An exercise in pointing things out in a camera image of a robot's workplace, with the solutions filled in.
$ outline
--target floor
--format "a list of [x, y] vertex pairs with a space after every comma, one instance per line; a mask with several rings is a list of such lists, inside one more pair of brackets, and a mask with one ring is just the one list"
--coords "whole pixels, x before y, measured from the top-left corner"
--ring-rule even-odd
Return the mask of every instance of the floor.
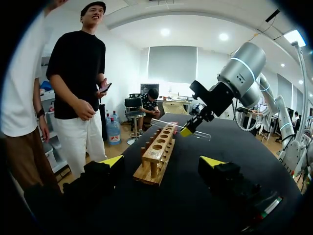
[[[131, 127], [128, 124], [121, 125], [121, 138], [122, 143], [118, 145], [109, 145], [105, 142], [105, 149], [106, 149], [106, 155], [108, 158], [116, 157], [121, 155], [128, 147], [129, 145], [126, 143], [127, 139], [129, 138], [129, 134], [131, 132]], [[256, 138], [261, 141], [262, 137], [257, 135]], [[263, 140], [263, 144], [273, 153], [275, 157], [278, 158], [278, 155], [276, 152], [281, 149], [281, 142], [275, 142], [277, 139], [277, 136], [270, 136], [269, 140]], [[86, 163], [90, 162], [90, 157], [88, 154], [86, 154]], [[63, 170], [59, 171], [56, 175], [56, 178], [59, 182], [59, 186], [61, 191], [63, 191], [63, 184], [64, 183], [71, 183], [73, 182], [74, 178], [71, 174], [68, 167], [65, 167]], [[296, 182], [298, 182], [298, 187], [301, 189], [302, 187], [302, 177], [297, 177], [294, 179]]]

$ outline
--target smartphone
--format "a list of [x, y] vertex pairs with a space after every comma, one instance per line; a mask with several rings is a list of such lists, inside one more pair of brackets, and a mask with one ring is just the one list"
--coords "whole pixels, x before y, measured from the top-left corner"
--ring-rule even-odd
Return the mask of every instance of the smartphone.
[[105, 87], [101, 87], [101, 88], [99, 89], [99, 92], [100, 92], [100, 93], [107, 92], [111, 85], [112, 85], [112, 83], [109, 83], [109, 84], [106, 85]]

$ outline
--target ceiling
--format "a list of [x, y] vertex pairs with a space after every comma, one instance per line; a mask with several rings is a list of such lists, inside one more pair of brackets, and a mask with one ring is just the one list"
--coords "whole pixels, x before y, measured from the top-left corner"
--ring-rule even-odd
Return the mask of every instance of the ceiling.
[[[63, 7], [80, 12], [94, 0], [70, 0]], [[254, 33], [267, 29], [265, 20], [277, 9], [270, 0], [104, 0], [107, 4], [105, 24], [138, 48], [185, 45], [203, 47], [229, 54], [250, 39]], [[169, 38], [160, 38], [160, 28], [171, 28]], [[303, 86], [297, 54], [284, 33], [300, 28], [280, 12], [263, 35], [253, 39], [267, 54], [267, 67], [292, 82], [299, 90]], [[222, 44], [217, 40], [221, 30], [230, 40]], [[309, 78], [313, 78], [312, 55], [303, 47]], [[309, 90], [313, 92], [310, 80]]]

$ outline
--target black t-shirt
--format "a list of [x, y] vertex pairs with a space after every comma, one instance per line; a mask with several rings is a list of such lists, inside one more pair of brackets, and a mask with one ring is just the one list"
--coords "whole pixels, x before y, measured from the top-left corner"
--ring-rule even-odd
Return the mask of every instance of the black t-shirt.
[[150, 101], [147, 94], [141, 94], [140, 98], [142, 100], [142, 107], [149, 111], [154, 111], [157, 106], [157, 101]]
[[[46, 72], [48, 79], [59, 75], [70, 91], [99, 109], [97, 75], [104, 73], [106, 46], [96, 36], [83, 31], [64, 34], [57, 41]], [[59, 119], [77, 118], [77, 114], [57, 94], [54, 116]]]

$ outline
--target storage box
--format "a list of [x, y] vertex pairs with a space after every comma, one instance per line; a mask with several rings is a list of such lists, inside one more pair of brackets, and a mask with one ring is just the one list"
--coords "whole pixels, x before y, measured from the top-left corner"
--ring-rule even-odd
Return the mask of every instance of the storage box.
[[61, 143], [58, 139], [58, 137], [53, 137], [50, 139], [49, 143], [52, 145], [52, 147], [55, 149], [55, 151], [58, 153], [58, 156], [62, 161], [65, 161], [65, 152], [62, 149]]
[[57, 161], [55, 160], [55, 157], [53, 154], [53, 148], [48, 143], [43, 143], [43, 145], [44, 145], [45, 155], [48, 158], [51, 168], [54, 168], [57, 165]]

